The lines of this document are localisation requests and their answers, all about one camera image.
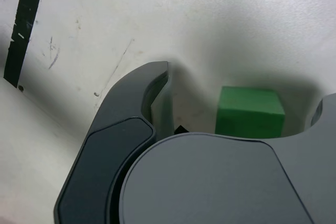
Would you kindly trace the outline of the grey curved gripper left jaw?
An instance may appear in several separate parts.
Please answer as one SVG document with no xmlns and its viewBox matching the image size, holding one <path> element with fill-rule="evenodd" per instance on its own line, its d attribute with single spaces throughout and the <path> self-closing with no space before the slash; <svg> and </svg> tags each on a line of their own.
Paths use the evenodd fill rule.
<svg viewBox="0 0 336 224">
<path fill-rule="evenodd" d="M 169 80 L 167 61 L 146 63 L 109 90 L 54 207 L 55 223 L 118 223 L 123 180 L 156 142 L 151 105 Z"/>
</svg>

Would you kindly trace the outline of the grey curved gripper right jaw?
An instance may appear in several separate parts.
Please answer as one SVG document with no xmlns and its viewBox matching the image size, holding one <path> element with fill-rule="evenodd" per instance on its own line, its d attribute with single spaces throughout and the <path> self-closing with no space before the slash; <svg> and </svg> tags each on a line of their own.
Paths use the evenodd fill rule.
<svg viewBox="0 0 336 224">
<path fill-rule="evenodd" d="M 335 223 L 335 95 L 320 108 L 289 137 L 157 142 L 124 179 L 120 223 Z"/>
</svg>

